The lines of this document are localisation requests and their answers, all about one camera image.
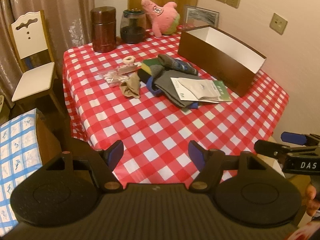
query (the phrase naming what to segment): beige curtain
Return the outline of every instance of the beige curtain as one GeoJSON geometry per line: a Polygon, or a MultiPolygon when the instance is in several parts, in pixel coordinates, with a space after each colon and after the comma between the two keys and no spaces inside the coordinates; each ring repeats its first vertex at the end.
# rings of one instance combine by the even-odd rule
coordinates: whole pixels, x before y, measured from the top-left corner
{"type": "Polygon", "coordinates": [[[63,53],[91,42],[90,10],[94,0],[10,0],[15,19],[44,10],[52,50],[61,76],[63,53]]]}
{"type": "Polygon", "coordinates": [[[13,107],[11,98],[22,76],[22,71],[8,33],[10,24],[14,22],[10,0],[0,1],[0,94],[4,95],[8,105],[13,107]]]}

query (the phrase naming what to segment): red and white checkered tablecloth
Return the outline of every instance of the red and white checkered tablecloth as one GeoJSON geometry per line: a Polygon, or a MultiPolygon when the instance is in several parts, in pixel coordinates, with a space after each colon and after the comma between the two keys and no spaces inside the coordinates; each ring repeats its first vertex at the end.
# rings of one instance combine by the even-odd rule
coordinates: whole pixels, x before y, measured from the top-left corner
{"type": "MultiPolygon", "coordinates": [[[[177,54],[179,41],[180,33],[159,39],[150,33],[145,42],[120,45],[110,53],[96,53],[88,44],[64,54],[63,87],[72,136],[94,149],[122,140],[125,151],[114,173],[123,185],[183,182],[188,186],[199,173],[188,158],[190,140],[229,155],[253,151],[256,140],[272,135],[288,102],[289,96],[263,71],[245,97],[229,90],[233,102],[191,110],[179,109],[163,95],[154,97],[143,83],[140,99],[126,98],[97,74],[115,68],[129,55],[136,62],[159,53],[185,60],[177,54]]],[[[198,70],[203,78],[212,78],[198,70]]],[[[223,179],[232,175],[227,171],[223,179]]]]}

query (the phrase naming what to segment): hand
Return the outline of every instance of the hand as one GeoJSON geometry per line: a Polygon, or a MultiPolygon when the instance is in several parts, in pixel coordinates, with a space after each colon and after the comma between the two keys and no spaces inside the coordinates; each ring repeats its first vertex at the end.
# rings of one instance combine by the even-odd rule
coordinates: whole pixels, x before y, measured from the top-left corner
{"type": "Polygon", "coordinates": [[[307,214],[310,217],[313,217],[316,214],[316,211],[320,208],[320,201],[314,199],[316,197],[317,191],[314,186],[311,184],[307,187],[306,196],[307,196],[307,214]]]}

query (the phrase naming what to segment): black device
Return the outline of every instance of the black device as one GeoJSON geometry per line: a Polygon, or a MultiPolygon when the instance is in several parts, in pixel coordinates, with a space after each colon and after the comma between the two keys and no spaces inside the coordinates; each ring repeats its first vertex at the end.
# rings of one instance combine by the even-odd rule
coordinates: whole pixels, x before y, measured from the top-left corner
{"type": "Polygon", "coordinates": [[[310,175],[311,183],[317,190],[316,199],[320,200],[320,136],[284,132],[281,140],[303,147],[289,147],[258,140],[254,150],[256,153],[277,159],[283,165],[284,173],[310,175]]]}
{"type": "Polygon", "coordinates": [[[228,156],[190,141],[200,173],[184,184],[128,184],[111,172],[123,154],[61,154],[11,195],[19,224],[4,240],[214,239],[283,240],[296,230],[298,190],[250,152],[228,156]],[[87,170],[92,182],[75,170],[87,170]],[[238,170],[224,182],[223,171],[238,170]]]}

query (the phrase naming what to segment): pink plush toy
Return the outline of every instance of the pink plush toy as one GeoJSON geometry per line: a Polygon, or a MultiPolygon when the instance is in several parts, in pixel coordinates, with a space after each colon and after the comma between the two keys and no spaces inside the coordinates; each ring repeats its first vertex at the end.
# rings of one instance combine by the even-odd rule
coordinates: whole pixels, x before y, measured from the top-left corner
{"type": "Polygon", "coordinates": [[[162,37],[162,33],[170,35],[177,31],[180,15],[175,10],[175,2],[160,7],[150,0],[142,0],[141,5],[151,20],[152,31],[157,38],[162,37]]]}

